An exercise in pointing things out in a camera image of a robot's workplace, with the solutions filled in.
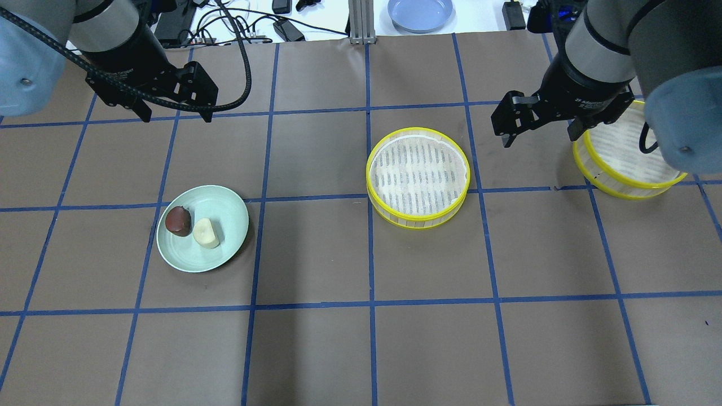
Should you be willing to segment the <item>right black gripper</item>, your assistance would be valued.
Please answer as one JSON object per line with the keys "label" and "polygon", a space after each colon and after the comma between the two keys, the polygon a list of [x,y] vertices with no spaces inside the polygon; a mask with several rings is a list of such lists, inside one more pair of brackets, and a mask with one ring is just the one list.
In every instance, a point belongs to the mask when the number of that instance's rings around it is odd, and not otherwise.
{"label": "right black gripper", "polygon": [[491,124],[494,134],[502,136],[504,148],[510,148],[515,136],[523,132],[567,120],[571,121],[567,127],[568,137],[575,142],[589,129],[616,122],[634,99],[632,91],[620,91],[608,103],[603,102],[601,110],[576,111],[574,106],[560,107],[537,94],[526,96],[520,91],[508,91],[492,113]]}

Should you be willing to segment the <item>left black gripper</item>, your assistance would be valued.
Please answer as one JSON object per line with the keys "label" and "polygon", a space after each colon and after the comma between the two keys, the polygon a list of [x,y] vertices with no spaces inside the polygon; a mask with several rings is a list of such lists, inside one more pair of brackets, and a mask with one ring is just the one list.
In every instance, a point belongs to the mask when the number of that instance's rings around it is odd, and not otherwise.
{"label": "left black gripper", "polygon": [[[172,64],[165,64],[157,71],[147,70],[141,72],[126,71],[111,75],[129,87],[152,95],[154,98],[167,103],[175,103],[193,107],[206,107],[199,115],[206,123],[211,123],[214,112],[217,112],[217,99],[219,89],[206,69],[196,61],[178,68]],[[86,82],[97,96],[110,107],[123,107],[133,111],[143,122],[148,123],[152,118],[150,101],[140,96],[111,85],[106,80],[90,73]]]}

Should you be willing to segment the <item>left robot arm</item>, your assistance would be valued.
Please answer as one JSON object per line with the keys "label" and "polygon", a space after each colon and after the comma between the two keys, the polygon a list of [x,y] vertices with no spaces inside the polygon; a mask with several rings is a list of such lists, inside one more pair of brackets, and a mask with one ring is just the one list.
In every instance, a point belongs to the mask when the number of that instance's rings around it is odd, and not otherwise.
{"label": "left robot arm", "polygon": [[[171,64],[151,26],[175,1],[3,1],[2,8],[64,45],[73,43],[94,73],[85,81],[108,106],[152,116],[134,91],[175,103],[212,106],[218,87],[197,62]],[[46,107],[65,56],[2,18],[2,115],[18,117]]]}

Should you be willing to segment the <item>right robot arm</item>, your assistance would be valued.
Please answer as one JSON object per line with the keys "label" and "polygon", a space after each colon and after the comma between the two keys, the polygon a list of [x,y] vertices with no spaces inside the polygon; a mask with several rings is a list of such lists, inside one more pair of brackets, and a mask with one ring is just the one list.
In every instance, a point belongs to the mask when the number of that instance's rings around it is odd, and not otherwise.
{"label": "right robot arm", "polygon": [[663,159],[694,174],[721,167],[719,1],[539,1],[527,28],[553,33],[558,52],[539,90],[510,91],[491,116],[504,147],[570,121],[575,141],[621,118],[637,80]]}

